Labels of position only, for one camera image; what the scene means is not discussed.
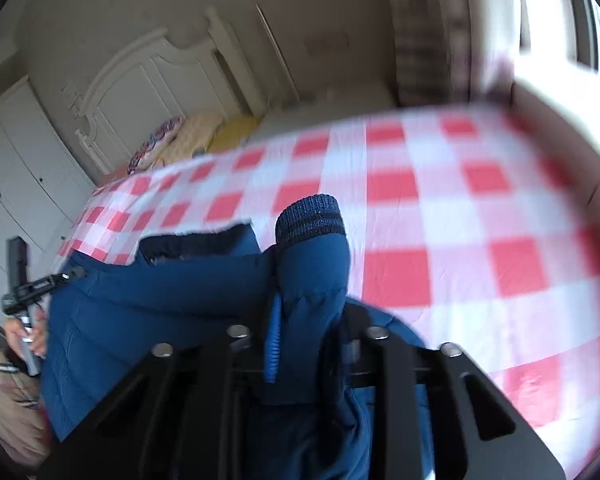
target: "ribbed cuff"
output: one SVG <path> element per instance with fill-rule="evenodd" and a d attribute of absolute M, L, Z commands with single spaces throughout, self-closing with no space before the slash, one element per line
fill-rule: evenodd
<path fill-rule="evenodd" d="M 345 231 L 338 201 L 331 195 L 313 195 L 294 202 L 276 221 L 276 244 L 280 251 L 334 233 L 344 235 Z"/>

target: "silver bolt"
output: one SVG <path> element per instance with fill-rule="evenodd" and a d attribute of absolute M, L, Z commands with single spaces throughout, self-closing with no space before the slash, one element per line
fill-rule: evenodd
<path fill-rule="evenodd" d="M 249 336 L 251 330 L 249 330 L 248 326 L 244 325 L 231 325 L 226 329 L 229 337 L 233 337 L 234 339 L 242 339 L 243 337 Z"/>
<path fill-rule="evenodd" d="M 442 345 L 440 345 L 440 351 L 447 357 L 458 357 L 459 355 L 462 355 L 462 349 L 460 348 L 460 345 L 457 345 L 456 343 L 442 343 Z"/>
<path fill-rule="evenodd" d="M 173 346 L 169 343 L 158 343 L 151 349 L 151 353 L 156 357 L 171 357 L 173 355 Z"/>
<path fill-rule="evenodd" d="M 369 339 L 387 339 L 389 337 L 389 331 L 382 326 L 370 326 L 365 330 L 365 334 Z"/>

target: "white headboard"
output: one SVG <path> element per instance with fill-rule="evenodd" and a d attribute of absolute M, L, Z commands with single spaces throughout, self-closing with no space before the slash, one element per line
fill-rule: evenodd
<path fill-rule="evenodd" d="M 206 40 L 178 49 L 165 38 L 166 28 L 154 30 L 120 50 L 89 86 L 79 115 L 87 117 L 90 130 L 77 130 L 76 135 L 102 173 L 128 161 L 173 116 L 208 109 L 227 118 L 266 111 L 231 28 L 215 9 L 205 14 Z M 250 110 L 243 110 L 241 103 Z"/>

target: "checkered bedsheet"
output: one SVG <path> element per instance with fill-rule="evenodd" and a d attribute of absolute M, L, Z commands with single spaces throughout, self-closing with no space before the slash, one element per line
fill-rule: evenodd
<path fill-rule="evenodd" d="M 571 183 L 497 107 L 358 118 L 98 189 L 59 253 L 129 264 L 147 235 L 340 203 L 349 292 L 461 344 L 574 477 L 600 446 L 600 235 Z"/>

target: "human hand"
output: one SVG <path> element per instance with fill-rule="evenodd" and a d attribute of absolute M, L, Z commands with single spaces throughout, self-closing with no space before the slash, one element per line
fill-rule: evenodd
<path fill-rule="evenodd" d="M 18 357 L 24 359 L 24 355 L 22 355 L 22 350 L 20 349 L 20 339 L 30 337 L 32 340 L 29 343 L 29 348 L 31 351 L 39 356 L 46 356 L 46 314 L 45 311 L 41 308 L 36 309 L 36 321 L 37 323 L 33 327 L 31 334 L 27 334 L 27 331 L 24 329 L 22 323 L 19 319 L 14 317 L 7 318 L 4 322 L 4 331 L 7 338 L 7 344 L 13 350 Z"/>

